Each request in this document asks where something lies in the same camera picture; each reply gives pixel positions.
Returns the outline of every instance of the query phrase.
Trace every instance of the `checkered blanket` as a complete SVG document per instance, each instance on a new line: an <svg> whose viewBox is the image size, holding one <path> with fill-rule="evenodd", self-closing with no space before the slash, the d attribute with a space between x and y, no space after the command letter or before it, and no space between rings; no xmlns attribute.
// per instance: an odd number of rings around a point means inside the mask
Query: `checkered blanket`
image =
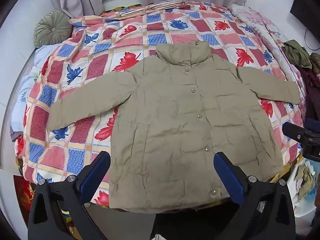
<svg viewBox="0 0 320 240"><path fill-rule="evenodd" d="M41 178L64 180L78 174L100 151L110 152L117 109L49 132L46 124L50 106L100 75L124 71L156 54L158 43L208 41L212 53L238 67L251 66L297 81L292 78L292 70L283 71L283 64L279 65L283 58L277 55L276 59L265 46L270 34L254 32L230 10L211 3L167 1L70 22L74 26L72 37L48 58L27 100L23 174L34 183ZM281 127L284 122L302 125L301 110L284 102L259 102L270 118L284 163L294 160L298 143L285 137ZM107 174L92 201L108 205L108 188Z"/></svg>

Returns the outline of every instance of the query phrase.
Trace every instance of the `round cushion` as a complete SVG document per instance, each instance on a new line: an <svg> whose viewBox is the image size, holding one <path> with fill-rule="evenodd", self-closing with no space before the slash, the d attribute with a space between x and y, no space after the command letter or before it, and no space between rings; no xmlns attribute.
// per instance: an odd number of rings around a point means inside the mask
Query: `round cushion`
<svg viewBox="0 0 320 240"><path fill-rule="evenodd" d="M64 12L53 11L44 16L34 33L34 44L37 48L65 41L70 37L72 25L70 17Z"/></svg>

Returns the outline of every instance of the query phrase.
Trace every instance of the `metal screw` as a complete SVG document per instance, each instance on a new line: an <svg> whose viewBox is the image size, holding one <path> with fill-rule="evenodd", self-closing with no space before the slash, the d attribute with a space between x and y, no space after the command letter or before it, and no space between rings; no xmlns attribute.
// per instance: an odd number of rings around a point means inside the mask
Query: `metal screw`
<svg viewBox="0 0 320 240"><path fill-rule="evenodd" d="M44 184L45 183L45 179L40 179L39 181L38 181L38 184L39 185L42 185L42 184Z"/></svg>
<svg viewBox="0 0 320 240"><path fill-rule="evenodd" d="M257 181L257 178L255 176L249 176L249 181L250 182L256 182Z"/></svg>
<svg viewBox="0 0 320 240"><path fill-rule="evenodd" d="M285 183L285 181L283 179L281 179L281 180L279 180L279 184L282 185L282 186L285 186L286 183Z"/></svg>
<svg viewBox="0 0 320 240"><path fill-rule="evenodd" d="M67 178L67 180L68 180L69 182L73 182L75 179L76 179L76 176L75 176L75 175L70 175L70 176Z"/></svg>

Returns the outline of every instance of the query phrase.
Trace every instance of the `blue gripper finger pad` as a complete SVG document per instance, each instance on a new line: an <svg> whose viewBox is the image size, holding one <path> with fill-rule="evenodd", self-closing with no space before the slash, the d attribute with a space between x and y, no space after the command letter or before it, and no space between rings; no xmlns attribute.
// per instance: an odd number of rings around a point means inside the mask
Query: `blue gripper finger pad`
<svg viewBox="0 0 320 240"><path fill-rule="evenodd" d="M100 158L100 160L91 167L91 171L80 185L80 201L82 204L91 201L94 193L110 167L111 159L109 153L101 152L100 154L102 154L102 158Z"/></svg>
<svg viewBox="0 0 320 240"><path fill-rule="evenodd" d="M232 201L241 206L244 203L244 188L240 181L219 154L214 155L213 166Z"/></svg>

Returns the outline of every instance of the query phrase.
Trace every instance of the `bed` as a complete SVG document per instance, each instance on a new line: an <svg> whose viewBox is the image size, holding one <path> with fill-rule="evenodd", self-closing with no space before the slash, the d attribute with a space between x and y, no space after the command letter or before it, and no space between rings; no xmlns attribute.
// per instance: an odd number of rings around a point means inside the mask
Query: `bed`
<svg viewBox="0 0 320 240"><path fill-rule="evenodd" d="M259 103L272 123L284 164L298 156L300 145L284 136L281 127L284 122L302 126L305 87L299 71L280 48L287 39L257 12L237 5L227 9L206 2L166 1L70 22L74 26L72 37L44 62L21 116L23 139L16 145L26 180L62 181L78 174L100 151L112 154L110 138L117 109L49 132L46 124L50 106L98 76L124 71L154 55L158 43L208 41L212 53L237 67L255 67L296 82L302 105L264 99ZM108 188L107 173L92 202L108 206Z"/></svg>

